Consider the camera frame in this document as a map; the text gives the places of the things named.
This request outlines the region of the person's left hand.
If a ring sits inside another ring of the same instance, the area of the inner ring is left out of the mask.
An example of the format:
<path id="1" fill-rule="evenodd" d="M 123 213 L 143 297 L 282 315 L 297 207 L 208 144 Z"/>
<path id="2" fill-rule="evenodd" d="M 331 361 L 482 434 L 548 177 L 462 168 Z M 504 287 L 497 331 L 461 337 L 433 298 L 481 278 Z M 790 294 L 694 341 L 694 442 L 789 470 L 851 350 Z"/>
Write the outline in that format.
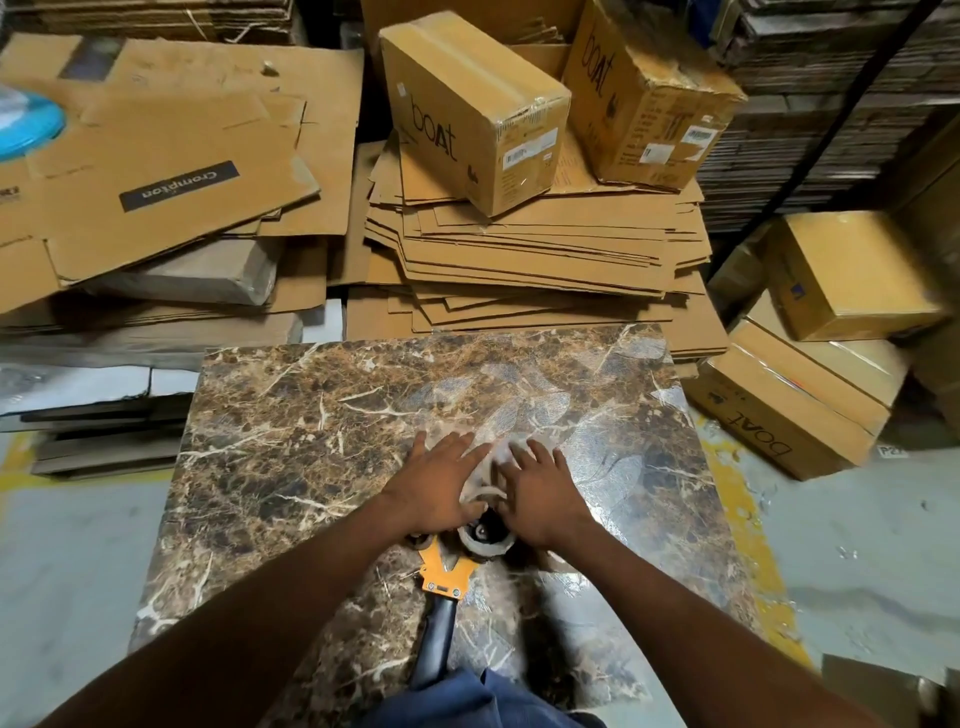
<path id="1" fill-rule="evenodd" d="M 373 499 L 378 525 L 394 538 L 434 534 L 458 528 L 462 492 L 472 473 L 487 457 L 491 443 L 471 448 L 476 467 L 455 471 L 448 464 L 448 445 L 459 432 L 443 436 L 414 465 L 399 471 Z"/>

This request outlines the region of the clear packing tape roll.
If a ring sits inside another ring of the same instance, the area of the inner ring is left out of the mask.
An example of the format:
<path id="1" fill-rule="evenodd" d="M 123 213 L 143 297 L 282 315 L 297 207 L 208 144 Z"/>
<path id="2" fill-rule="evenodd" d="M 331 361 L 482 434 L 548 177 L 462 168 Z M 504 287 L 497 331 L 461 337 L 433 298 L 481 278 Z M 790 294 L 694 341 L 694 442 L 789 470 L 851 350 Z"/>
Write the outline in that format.
<path id="1" fill-rule="evenodd" d="M 478 562 L 484 562 L 498 559 L 510 552 L 518 537 L 507 527 L 495 508 L 497 503 L 506 500 L 506 491 L 491 484 L 462 493 L 462 504 L 486 504 L 484 514 L 457 529 L 464 554 Z"/>

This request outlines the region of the orange black tape dispenser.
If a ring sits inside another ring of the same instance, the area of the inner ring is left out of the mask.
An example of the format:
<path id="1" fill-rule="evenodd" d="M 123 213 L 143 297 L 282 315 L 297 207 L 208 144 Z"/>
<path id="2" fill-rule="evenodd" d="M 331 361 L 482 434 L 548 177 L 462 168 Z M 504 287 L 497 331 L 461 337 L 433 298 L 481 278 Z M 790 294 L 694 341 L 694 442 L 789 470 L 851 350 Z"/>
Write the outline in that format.
<path id="1" fill-rule="evenodd" d="M 440 535 L 414 534 L 406 539 L 420 558 L 419 587 L 427 597 L 425 626 L 409 680 L 412 691 L 429 688 L 445 677 L 458 607 L 474 572 L 487 562 L 478 562 L 465 554 L 459 538 L 458 541 L 460 547 L 454 550 L 453 563 L 448 566 Z"/>

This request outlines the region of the person's left forearm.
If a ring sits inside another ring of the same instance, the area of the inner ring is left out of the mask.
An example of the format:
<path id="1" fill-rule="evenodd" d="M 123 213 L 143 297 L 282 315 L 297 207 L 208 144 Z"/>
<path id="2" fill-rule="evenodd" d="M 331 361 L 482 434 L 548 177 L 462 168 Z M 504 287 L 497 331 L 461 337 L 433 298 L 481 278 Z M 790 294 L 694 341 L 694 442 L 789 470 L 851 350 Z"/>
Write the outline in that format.
<path id="1" fill-rule="evenodd" d="M 253 728 L 377 559 L 438 530 L 378 494 L 128 655 L 35 728 Z"/>

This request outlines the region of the person's blue trousers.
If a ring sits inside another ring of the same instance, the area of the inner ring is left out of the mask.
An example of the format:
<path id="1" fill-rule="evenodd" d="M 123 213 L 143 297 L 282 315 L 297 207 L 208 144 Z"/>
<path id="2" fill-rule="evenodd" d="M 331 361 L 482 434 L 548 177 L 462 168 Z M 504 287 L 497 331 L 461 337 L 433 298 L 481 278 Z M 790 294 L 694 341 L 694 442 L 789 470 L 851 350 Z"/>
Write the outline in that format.
<path id="1" fill-rule="evenodd" d="M 595 714 L 561 710 L 492 669 L 457 669 L 390 696 L 351 728 L 608 728 Z"/>

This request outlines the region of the stack of flattened cardboard sheets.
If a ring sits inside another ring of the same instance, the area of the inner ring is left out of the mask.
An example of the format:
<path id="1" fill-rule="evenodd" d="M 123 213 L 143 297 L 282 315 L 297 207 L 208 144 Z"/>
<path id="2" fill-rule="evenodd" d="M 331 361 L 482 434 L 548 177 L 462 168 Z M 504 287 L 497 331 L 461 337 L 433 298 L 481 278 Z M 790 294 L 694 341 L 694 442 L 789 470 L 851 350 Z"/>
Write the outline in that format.
<path id="1" fill-rule="evenodd" d="M 488 219 L 411 150 L 392 135 L 355 152 L 334 258 L 346 340 L 653 323 L 675 361 L 726 352 L 697 179 L 677 193 L 603 184 L 567 140 L 553 186 Z"/>

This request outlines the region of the long printed cardboard box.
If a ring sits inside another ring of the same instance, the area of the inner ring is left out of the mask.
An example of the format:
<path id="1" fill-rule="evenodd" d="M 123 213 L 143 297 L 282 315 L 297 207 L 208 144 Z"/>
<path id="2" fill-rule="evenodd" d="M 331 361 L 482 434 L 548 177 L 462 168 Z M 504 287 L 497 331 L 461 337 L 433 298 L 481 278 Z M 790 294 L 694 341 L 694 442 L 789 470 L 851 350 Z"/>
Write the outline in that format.
<path id="1" fill-rule="evenodd" d="M 684 381 L 690 403 L 797 480 L 862 466 L 890 409 L 763 330 L 740 334 Z"/>

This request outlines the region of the small brown carton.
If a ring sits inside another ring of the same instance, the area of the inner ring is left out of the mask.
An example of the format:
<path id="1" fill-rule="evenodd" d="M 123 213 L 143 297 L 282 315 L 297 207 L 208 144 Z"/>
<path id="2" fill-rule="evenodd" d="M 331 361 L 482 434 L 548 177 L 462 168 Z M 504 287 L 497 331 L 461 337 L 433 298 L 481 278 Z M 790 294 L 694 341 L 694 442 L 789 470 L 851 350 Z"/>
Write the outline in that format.
<path id="1" fill-rule="evenodd" d="M 741 243 L 711 276 L 706 292 L 717 311 L 739 310 L 762 290 L 765 248 L 760 239 Z"/>

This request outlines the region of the plastic-wrapped brown package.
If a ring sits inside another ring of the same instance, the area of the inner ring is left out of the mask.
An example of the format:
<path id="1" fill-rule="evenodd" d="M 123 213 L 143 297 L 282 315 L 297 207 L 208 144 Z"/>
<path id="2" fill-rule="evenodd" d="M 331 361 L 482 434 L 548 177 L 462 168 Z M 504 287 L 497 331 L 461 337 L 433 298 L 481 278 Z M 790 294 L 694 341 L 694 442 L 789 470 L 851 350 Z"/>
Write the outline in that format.
<path id="1" fill-rule="evenodd" d="M 272 294 L 283 238 L 218 238 L 104 273 L 81 285 L 132 300 L 260 307 Z"/>

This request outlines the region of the low pile of cardboard boards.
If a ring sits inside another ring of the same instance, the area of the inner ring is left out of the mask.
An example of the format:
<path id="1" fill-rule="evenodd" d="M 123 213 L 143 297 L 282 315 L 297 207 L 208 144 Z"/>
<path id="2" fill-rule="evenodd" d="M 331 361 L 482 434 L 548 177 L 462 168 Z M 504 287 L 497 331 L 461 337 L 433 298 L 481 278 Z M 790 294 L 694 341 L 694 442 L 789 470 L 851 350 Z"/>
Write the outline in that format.
<path id="1" fill-rule="evenodd" d="M 192 394 L 124 399 L 22 415 L 41 438 L 30 472 L 57 480 L 83 480 L 173 467 Z"/>

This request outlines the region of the small square cardboard box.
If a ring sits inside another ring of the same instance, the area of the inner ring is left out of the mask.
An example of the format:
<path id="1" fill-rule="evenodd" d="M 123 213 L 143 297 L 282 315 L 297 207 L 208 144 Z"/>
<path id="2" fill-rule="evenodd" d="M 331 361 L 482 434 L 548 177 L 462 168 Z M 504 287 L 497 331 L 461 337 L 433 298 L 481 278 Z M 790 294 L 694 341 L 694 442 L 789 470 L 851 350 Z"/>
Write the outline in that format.
<path id="1" fill-rule="evenodd" d="M 906 235 L 883 212 L 778 217 L 762 247 L 767 290 L 800 342 L 901 337 L 952 313 Z"/>

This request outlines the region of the sealed cardboard box white label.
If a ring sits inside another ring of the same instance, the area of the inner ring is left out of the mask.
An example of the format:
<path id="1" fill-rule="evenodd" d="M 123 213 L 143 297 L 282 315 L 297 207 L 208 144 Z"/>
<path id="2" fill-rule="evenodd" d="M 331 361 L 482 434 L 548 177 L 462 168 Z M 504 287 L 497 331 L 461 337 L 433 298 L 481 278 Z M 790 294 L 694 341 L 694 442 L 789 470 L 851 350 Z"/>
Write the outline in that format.
<path id="1" fill-rule="evenodd" d="M 444 193 L 496 217 L 552 187 L 571 106 L 558 79 L 451 10 L 378 41 L 393 126 Z"/>

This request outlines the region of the flattened cardboard sheet black label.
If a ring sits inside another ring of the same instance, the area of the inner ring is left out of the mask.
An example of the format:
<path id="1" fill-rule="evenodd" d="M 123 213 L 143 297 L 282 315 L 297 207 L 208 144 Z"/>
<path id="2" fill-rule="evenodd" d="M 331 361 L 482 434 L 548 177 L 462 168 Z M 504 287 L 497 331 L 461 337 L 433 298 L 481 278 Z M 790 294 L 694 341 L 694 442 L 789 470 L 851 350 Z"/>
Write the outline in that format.
<path id="1" fill-rule="evenodd" d="M 319 192 L 258 94 L 102 91 L 0 161 L 0 313 Z"/>

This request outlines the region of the tilted cardboard box white labels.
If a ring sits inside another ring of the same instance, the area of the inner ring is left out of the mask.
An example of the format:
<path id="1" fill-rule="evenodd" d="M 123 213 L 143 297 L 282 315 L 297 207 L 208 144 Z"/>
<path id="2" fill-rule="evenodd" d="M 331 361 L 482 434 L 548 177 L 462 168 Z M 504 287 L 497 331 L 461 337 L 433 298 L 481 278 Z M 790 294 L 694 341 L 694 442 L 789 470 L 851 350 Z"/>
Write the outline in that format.
<path id="1" fill-rule="evenodd" d="M 602 183 L 681 192 L 748 101 L 661 6 L 585 0 L 562 74 L 568 127 Z"/>

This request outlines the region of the tall stack of corrugated sheets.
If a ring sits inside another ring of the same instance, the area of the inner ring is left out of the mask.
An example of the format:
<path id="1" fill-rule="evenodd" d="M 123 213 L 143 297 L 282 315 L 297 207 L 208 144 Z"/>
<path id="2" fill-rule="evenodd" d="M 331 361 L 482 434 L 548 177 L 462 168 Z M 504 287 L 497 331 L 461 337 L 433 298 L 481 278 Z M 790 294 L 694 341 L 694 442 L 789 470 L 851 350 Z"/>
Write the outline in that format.
<path id="1" fill-rule="evenodd" d="M 862 68 L 918 0 L 686 0 L 683 17 L 749 101 L 698 172 L 712 238 L 762 212 L 844 107 Z M 878 72 L 855 109 L 784 200 L 821 209 L 876 179 L 960 111 L 960 0 L 940 0 Z"/>

